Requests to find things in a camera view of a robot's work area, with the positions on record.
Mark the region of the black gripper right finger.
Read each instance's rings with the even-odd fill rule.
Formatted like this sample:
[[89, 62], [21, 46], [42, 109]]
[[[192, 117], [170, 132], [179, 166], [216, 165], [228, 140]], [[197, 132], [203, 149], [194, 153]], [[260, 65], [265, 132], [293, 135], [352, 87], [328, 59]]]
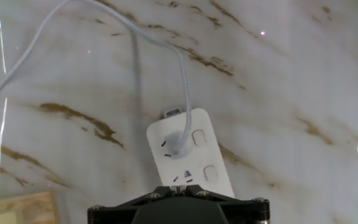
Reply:
[[201, 188], [188, 185], [185, 196], [213, 202], [228, 223], [270, 224], [270, 201], [263, 197], [240, 200]]

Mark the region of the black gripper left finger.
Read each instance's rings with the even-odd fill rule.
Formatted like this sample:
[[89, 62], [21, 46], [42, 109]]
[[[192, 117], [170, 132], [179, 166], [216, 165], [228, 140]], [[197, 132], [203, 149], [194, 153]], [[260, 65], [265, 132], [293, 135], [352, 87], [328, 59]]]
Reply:
[[138, 209], [171, 196], [171, 187], [159, 186], [151, 193], [115, 207], [94, 205], [87, 210], [87, 224], [131, 224]]

